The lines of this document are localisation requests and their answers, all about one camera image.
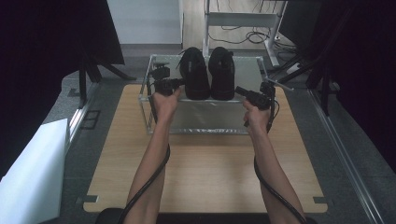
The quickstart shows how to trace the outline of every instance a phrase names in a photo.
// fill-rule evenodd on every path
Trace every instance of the gray carpet floor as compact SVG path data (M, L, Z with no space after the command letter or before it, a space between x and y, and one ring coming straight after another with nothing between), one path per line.
M126 74L137 77L137 81L123 80L100 67L103 79L90 107L90 113L83 121L66 155L61 215L46 223L95 222L98 214L85 212L82 205L123 87L133 82L141 82L146 74L150 54L181 52L178 46L127 46L122 50L126 64L117 65L117 67ZM270 67L265 52L236 51L234 55L264 56L267 67ZM325 195L325 203L329 205L326 213L307 215L317 223L370 223L304 86L306 78L307 75L301 75L288 82L287 85L294 87L295 90L285 91L285 93ZM71 119L77 107L78 73L74 73L64 79L63 91L45 122ZM374 197L379 213L385 223L396 223L396 190L394 190L396 175L385 163L364 131L338 103L335 95L330 95L329 109L334 127ZM201 223L198 219L188 223ZM261 222L257 220L239 223Z

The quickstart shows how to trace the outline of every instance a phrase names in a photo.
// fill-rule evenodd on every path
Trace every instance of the white panel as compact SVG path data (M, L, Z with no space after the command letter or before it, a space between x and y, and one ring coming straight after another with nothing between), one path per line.
M178 0L108 0L121 44L181 44Z
M67 119L41 125L0 182L0 223L40 223L59 216Z

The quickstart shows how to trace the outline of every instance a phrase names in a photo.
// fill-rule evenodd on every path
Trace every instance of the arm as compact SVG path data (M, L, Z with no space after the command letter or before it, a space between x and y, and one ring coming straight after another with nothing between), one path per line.
M256 162L263 179L304 217L304 211L297 194L277 160L266 131L270 111L260 111L247 100L244 101L243 105L247 109L244 121L249 121L247 131L253 143ZM299 223L293 213L273 196L263 184L261 184L261 190L271 223Z
M134 181L128 195L128 202L146 184L155 170L163 162L169 143L169 129L177 108L177 98L181 90L177 89L171 96L163 96L154 93L154 105L157 110L157 124L148 143L146 152L134 175ZM163 182L165 170L152 182L150 187L139 198L134 207L128 213L124 223L152 223L157 220L160 210L161 197L163 195Z

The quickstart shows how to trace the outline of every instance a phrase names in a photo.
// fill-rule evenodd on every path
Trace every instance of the pair of black shoes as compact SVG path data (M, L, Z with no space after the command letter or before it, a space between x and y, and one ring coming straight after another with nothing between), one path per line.
M212 96L215 100L228 101L234 96L235 65L233 53L217 47L210 55L208 67L212 75L209 86L205 59L197 48L184 51L180 60L180 74L185 79L186 95L191 100L205 100Z

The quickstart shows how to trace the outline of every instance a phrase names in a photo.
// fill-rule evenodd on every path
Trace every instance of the wooden table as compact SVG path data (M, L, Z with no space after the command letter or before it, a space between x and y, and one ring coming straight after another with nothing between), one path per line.
M138 104L139 85L125 86L84 203L88 212L124 207L150 135ZM323 213L323 197L289 103L276 90L281 107L270 132L276 155L306 213ZM162 213L262 213L265 206L253 169L248 135L171 134L171 158L161 202Z

